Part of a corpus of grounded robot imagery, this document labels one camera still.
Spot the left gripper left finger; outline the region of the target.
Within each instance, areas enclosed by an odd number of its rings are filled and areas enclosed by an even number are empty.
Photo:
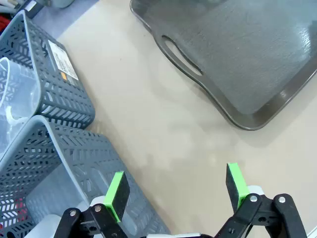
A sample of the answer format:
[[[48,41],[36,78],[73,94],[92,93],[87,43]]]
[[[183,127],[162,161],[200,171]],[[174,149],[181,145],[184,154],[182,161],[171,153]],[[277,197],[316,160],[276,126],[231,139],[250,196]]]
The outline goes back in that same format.
[[[119,223],[127,205],[130,187],[124,171],[116,172],[102,203],[85,211],[68,208],[54,234],[55,238],[126,238]]]

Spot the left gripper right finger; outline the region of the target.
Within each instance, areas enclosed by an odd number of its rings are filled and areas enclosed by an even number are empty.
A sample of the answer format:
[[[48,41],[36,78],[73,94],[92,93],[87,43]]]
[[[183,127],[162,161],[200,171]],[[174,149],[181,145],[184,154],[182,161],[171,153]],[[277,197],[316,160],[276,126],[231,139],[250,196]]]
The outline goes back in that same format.
[[[295,202],[287,193],[273,199],[250,192],[237,163],[226,165],[226,187],[233,208],[216,238],[246,238],[255,226],[265,227],[271,238],[306,238]]]

